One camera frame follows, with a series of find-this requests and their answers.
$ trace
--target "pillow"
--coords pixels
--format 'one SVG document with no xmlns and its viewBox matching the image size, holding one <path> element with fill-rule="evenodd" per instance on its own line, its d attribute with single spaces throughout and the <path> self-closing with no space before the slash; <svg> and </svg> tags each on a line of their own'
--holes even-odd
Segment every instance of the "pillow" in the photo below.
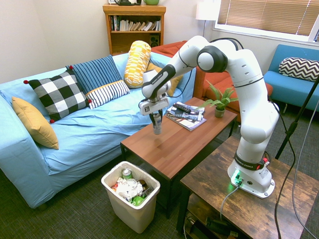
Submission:
<svg viewBox="0 0 319 239">
<path fill-rule="evenodd" d="M 85 94 L 103 85 L 122 80 L 112 55 L 93 61 L 66 66 L 66 68 L 73 70 L 76 80 L 79 82 Z"/>
<path fill-rule="evenodd" d="M 129 58 L 124 72 L 124 81 L 130 88 L 143 85 L 143 73 L 151 58 L 151 47 L 146 42 L 135 41 L 131 44 Z"/>
<path fill-rule="evenodd" d="M 29 83 L 38 95 L 49 112 L 50 123 L 88 106 L 88 100 L 71 70 L 53 78 L 24 81 L 24 83 Z"/>
<path fill-rule="evenodd" d="M 161 67 L 158 67 L 156 65 L 154 65 L 153 63 L 149 63 L 149 66 L 148 66 L 148 71 L 150 70 L 156 70 L 157 73 L 161 71 Z M 177 87 L 177 85 L 179 84 L 180 80 L 183 78 L 183 75 L 182 76 L 178 76 L 178 77 L 175 77 L 173 79 L 170 80 L 170 84 L 171 84 L 171 87 L 170 87 L 170 90 L 167 92 L 169 96 L 173 96 L 174 94 L 174 91 Z"/>
<path fill-rule="evenodd" d="M 90 108 L 94 109 L 129 93 L 130 89 L 128 86 L 123 80 L 120 80 L 92 90 L 86 94 L 86 97 L 91 100 L 89 103 Z"/>
<path fill-rule="evenodd" d="M 49 148 L 59 149 L 55 132 L 36 107 L 16 97 L 12 97 L 12 107 L 34 141 Z"/>
<path fill-rule="evenodd" d="M 280 63 L 279 73 L 284 76 L 316 81 L 319 77 L 319 61 L 288 57 Z"/>
</svg>

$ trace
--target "lamp shade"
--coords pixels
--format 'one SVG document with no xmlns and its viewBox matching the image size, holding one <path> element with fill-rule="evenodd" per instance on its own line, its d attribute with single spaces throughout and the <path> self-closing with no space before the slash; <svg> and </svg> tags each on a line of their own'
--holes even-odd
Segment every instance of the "lamp shade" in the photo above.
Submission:
<svg viewBox="0 0 319 239">
<path fill-rule="evenodd" d="M 197 20 L 215 21 L 219 14 L 219 4 L 215 2 L 199 2 L 196 9 Z"/>
</svg>

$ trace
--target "wooden coffee table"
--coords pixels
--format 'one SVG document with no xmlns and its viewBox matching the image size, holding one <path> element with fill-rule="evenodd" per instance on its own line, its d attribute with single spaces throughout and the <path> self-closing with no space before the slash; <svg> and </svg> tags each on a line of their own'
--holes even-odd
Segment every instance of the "wooden coffee table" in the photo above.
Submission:
<svg viewBox="0 0 319 239">
<path fill-rule="evenodd" d="M 192 98 L 186 104 L 199 106 L 203 102 Z M 230 123 L 232 128 L 229 136 L 232 133 L 237 115 L 226 110 L 223 118 L 216 118 L 214 112 L 215 107 L 207 106 L 204 115 L 207 121 L 193 131 L 163 116 L 160 135 L 154 134 L 153 125 L 149 124 L 121 142 L 124 160 L 125 149 L 128 149 L 166 180 L 167 184 L 161 185 L 161 191 L 163 187 L 167 189 L 167 200 L 158 202 L 166 209 L 167 218 L 170 215 L 172 183 L 176 175 Z"/>
<path fill-rule="evenodd" d="M 233 161 L 239 140 L 229 137 L 214 152 L 200 162 L 181 179 L 182 195 L 177 230 L 183 231 L 187 209 L 205 224 L 206 218 L 219 219 L 219 212 L 226 195 L 235 189 L 230 183 L 227 168 Z M 223 207 L 223 218 L 248 238 L 277 239 L 274 219 L 275 204 L 289 166 L 272 159 L 268 166 L 276 182 L 274 192 L 260 199 L 241 189 L 230 195 Z M 292 203 L 292 185 L 295 169 L 292 169 L 280 197 L 277 218 L 283 239 L 298 239 L 303 232 Z M 302 172 L 297 174 L 295 203 L 301 221 L 305 224 L 319 190 L 319 182 Z M 227 236 L 216 234 L 220 239 Z"/>
</svg>

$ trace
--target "soda can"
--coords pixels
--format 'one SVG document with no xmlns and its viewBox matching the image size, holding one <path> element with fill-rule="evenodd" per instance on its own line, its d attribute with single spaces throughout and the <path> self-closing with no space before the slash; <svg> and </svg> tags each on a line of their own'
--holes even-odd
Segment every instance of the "soda can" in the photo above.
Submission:
<svg viewBox="0 0 319 239">
<path fill-rule="evenodd" d="M 130 178 L 132 178 L 132 172 L 131 172 L 131 170 L 130 170 L 130 169 L 124 169 L 124 170 L 122 171 L 122 178 L 124 178 L 124 179 L 130 179 Z"/>
<path fill-rule="evenodd" d="M 154 134 L 161 134 L 161 118 L 160 118 L 160 114 L 155 113 L 155 114 L 153 114 L 153 116 L 154 116 L 154 121 L 155 121 L 155 125 L 153 125 Z"/>
</svg>

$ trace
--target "gray carpet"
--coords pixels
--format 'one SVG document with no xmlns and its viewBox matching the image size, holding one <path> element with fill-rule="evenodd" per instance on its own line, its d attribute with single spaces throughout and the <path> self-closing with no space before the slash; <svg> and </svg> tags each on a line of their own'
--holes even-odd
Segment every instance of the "gray carpet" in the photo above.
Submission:
<svg viewBox="0 0 319 239">
<path fill-rule="evenodd" d="M 299 108 L 289 106 L 284 119 L 287 127 L 294 120 Z M 312 112 L 305 111 L 291 142 L 298 158 L 301 145 Z M 300 171 L 319 180 L 318 165 L 318 129 L 319 119 L 315 119 L 310 128 L 300 162 Z M 230 128 L 219 139 L 225 140 Z M 267 151 L 274 157 L 285 138 L 282 122 L 276 125 Z M 292 152 L 287 144 L 280 160 L 291 165 Z M 170 219 L 166 219 L 164 209 L 157 204 L 154 220 L 142 234 L 137 234 L 124 224 L 114 213 L 107 192 L 101 184 L 101 178 L 121 161 L 113 160 L 84 179 L 74 183 L 58 193 L 47 204 L 45 211 L 30 209 L 17 189 L 0 171 L 0 238 L 2 239 L 182 239 L 176 230 L 178 200 L 173 205 Z M 311 211 L 306 226 L 319 236 L 319 201 L 318 197 Z M 312 238 L 304 231 L 303 239 Z"/>
</svg>

